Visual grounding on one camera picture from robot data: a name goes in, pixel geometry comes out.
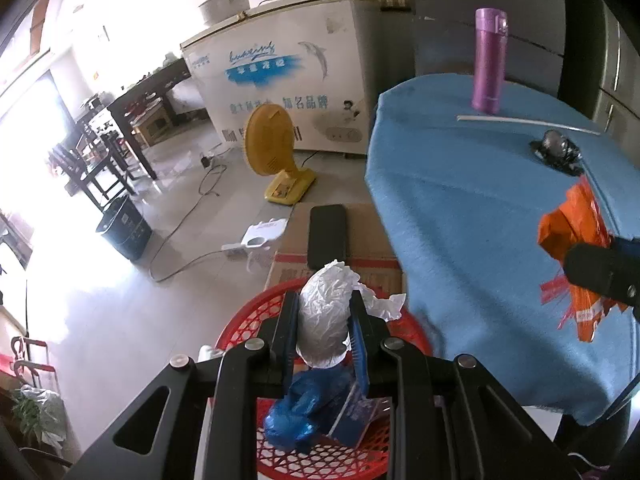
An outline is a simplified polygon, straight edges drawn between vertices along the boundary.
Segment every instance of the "freezer lid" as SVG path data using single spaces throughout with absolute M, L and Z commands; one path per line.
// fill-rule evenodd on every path
M 229 28 L 236 23 L 244 22 L 248 18 L 253 18 L 255 16 L 261 16 L 263 14 L 267 14 L 268 12 L 272 12 L 274 10 L 279 10 L 288 7 L 295 7 L 298 5 L 307 4 L 309 2 L 314 2 L 318 0 L 276 0 L 274 2 L 266 3 L 258 7 L 254 7 L 253 9 L 245 10 L 240 14 L 236 14 L 231 18 L 227 18 L 223 22 L 216 23 L 215 25 L 203 30 L 202 32 L 196 34 L 192 38 L 189 38 L 187 41 L 180 44 L 181 49 L 185 49 L 193 43 L 196 43 L 203 38 L 211 36 L 221 30 Z

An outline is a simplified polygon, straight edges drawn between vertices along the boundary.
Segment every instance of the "thermos lid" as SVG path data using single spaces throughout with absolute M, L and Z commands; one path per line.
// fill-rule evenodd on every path
M 500 9 L 476 9 L 476 29 L 506 36 L 509 33 L 507 13 Z

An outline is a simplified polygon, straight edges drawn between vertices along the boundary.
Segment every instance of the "pink water bottle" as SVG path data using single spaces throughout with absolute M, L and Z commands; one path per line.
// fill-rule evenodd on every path
M 507 13 L 500 9 L 476 10 L 476 66 L 473 108 L 487 114 L 500 109 L 500 90 L 507 59 Z

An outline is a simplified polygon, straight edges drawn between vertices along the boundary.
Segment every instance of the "bolt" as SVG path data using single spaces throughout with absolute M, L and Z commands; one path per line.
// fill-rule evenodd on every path
M 404 341 L 399 337 L 387 337 L 384 345 L 389 350 L 399 350 L 404 346 Z
M 247 342 L 244 343 L 244 347 L 247 350 L 252 350 L 252 351 L 260 350 L 264 347 L 264 341 L 259 337 L 252 337 L 251 339 L 247 340 Z
M 463 368 L 475 368 L 478 364 L 476 358 L 469 354 L 462 354 L 458 357 L 458 364 Z
M 189 356 L 185 354 L 176 354 L 171 359 L 169 359 L 169 364 L 172 368 L 179 370 L 180 368 L 184 368 L 189 364 Z

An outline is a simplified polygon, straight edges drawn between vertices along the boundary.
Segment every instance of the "red plastic basket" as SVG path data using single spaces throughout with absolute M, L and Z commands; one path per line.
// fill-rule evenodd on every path
M 273 286 L 259 294 L 229 322 L 223 330 L 217 348 L 227 350 L 255 337 L 260 323 L 280 313 L 284 293 L 300 290 L 307 278 L 299 278 Z M 379 298 L 387 296 L 376 290 Z M 401 337 L 416 345 L 422 352 L 431 355 L 431 346 L 420 325 L 411 314 L 402 311 L 402 317 L 387 323 L 392 335 Z M 372 480 L 386 472 L 388 460 L 389 420 L 374 421 L 367 430 L 358 449 L 351 449 L 333 443 L 329 439 L 317 444 L 311 453 L 286 453 L 275 449 L 264 437 L 262 421 L 274 403 L 273 399 L 258 399 L 256 411 L 258 431 L 256 434 L 257 469 L 273 480 L 286 479 L 337 479 Z

